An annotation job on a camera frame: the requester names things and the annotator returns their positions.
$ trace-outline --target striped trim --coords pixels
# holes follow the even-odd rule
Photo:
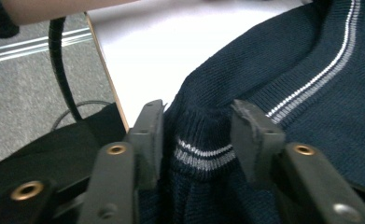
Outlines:
[[[214,171],[235,159],[235,154],[234,151],[232,151],[231,144],[215,150],[203,151],[180,139],[178,139],[177,142],[178,145],[174,152],[176,159],[198,170]]]
[[[179,148],[175,151],[174,155],[186,165],[203,171],[214,171],[235,159],[234,151],[230,151],[219,158],[211,160],[195,158]]]
[[[197,156],[201,156],[201,157],[212,157],[212,156],[216,156],[222,152],[225,152],[229,149],[232,148],[232,144],[228,144],[227,146],[225,147],[221,147],[219,149],[216,149],[216,150],[212,150],[212,151],[202,151],[200,150],[199,148],[197,147],[193,147],[191,144],[189,143],[186,143],[180,139],[178,139],[178,144],[185,148],[186,150],[188,150],[189,152],[197,155]]]
[[[351,58],[356,44],[359,11],[360,1],[351,1],[351,6],[345,21],[344,41],[336,57],[318,75],[312,78],[304,86],[294,91],[289,97],[284,99],[266,114],[266,116],[271,118],[274,123],[281,122],[293,111],[293,109],[304,103],[309,97],[313,96],[344,69],[345,65]]]

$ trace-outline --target white stripe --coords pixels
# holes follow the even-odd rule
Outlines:
[[[227,146],[225,147],[221,147],[221,148],[218,148],[216,150],[211,150],[211,151],[203,151],[203,150],[200,150],[199,148],[197,147],[193,147],[191,144],[189,143],[186,143],[180,139],[178,139],[178,144],[185,148],[186,150],[188,150],[189,152],[193,153],[193,154],[196,154],[198,156],[202,156],[202,157],[211,157],[211,156],[216,156],[222,152],[225,152],[229,149],[232,148],[232,145],[231,144],[228,144]]]
[[[222,155],[221,157],[213,160],[202,160],[192,157],[187,152],[184,152],[179,148],[176,149],[174,155],[179,161],[182,161],[184,164],[187,164],[202,171],[214,171],[226,165],[235,158],[234,151],[230,151]]]
[[[340,48],[339,52],[337,53],[336,57],[333,59],[333,61],[330,62],[330,64],[318,75],[316,75],[314,78],[312,78],[308,83],[306,83],[303,87],[298,89],[297,91],[293,92],[289,97],[284,99],[280,104],[278,104],[276,107],[274,107],[269,113],[266,114],[267,117],[271,117],[276,113],[279,109],[281,109],[284,105],[288,104],[291,100],[293,100],[295,97],[299,96],[303,91],[310,88],[316,81],[318,81],[320,78],[322,78],[325,74],[329,72],[331,68],[333,68],[339,60],[344,56],[344,53],[347,48],[347,43],[349,41],[349,29],[350,29],[350,21],[353,17],[353,11],[355,9],[356,0],[351,1],[351,7],[348,12],[347,20],[345,22],[345,28],[344,28],[344,41],[342,44],[342,47]]]

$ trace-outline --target gray carpet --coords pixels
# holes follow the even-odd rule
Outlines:
[[[87,27],[83,14],[68,17],[65,30]],[[46,36],[48,22],[24,26],[0,46]],[[76,102],[113,102],[111,89],[93,41],[63,48],[65,71]],[[102,105],[84,105],[83,117]],[[49,132],[53,122],[67,109],[54,78],[49,52],[0,62],[0,160]],[[62,125],[73,122],[68,116]]]

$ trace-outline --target navy sweater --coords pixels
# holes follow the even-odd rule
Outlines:
[[[279,222],[272,193],[248,186],[233,152],[233,99],[365,186],[365,1],[292,9],[192,72],[165,112],[163,173],[141,194],[143,223]]]

